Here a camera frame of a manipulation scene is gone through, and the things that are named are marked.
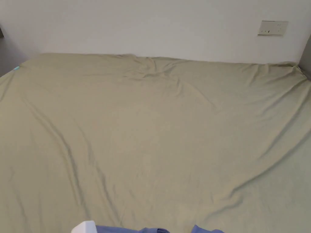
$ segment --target wall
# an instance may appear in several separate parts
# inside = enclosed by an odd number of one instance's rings
[[[283,38],[257,37],[261,20],[290,23]],[[298,62],[311,33],[311,1],[1,0],[0,24],[16,61],[62,52]]]
[[[299,66],[304,71],[305,75],[311,80],[311,36],[301,56]]]

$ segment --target blue cloth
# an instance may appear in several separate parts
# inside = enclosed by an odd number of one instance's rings
[[[197,225],[194,225],[191,233],[224,233],[224,232],[221,230],[208,231],[208,230],[198,227]]]
[[[97,233],[169,233],[168,230],[163,228],[144,228],[141,229],[140,231],[136,231],[120,227],[98,226],[98,225],[96,225],[96,230]],[[221,230],[208,231],[198,227],[197,225],[194,225],[191,233],[224,233],[224,232]]]
[[[169,233],[168,230],[162,228],[143,228],[140,231],[112,227],[112,226],[98,226],[96,225],[97,233]]]

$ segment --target power socket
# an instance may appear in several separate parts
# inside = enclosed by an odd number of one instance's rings
[[[288,21],[261,21],[259,36],[284,36]]]

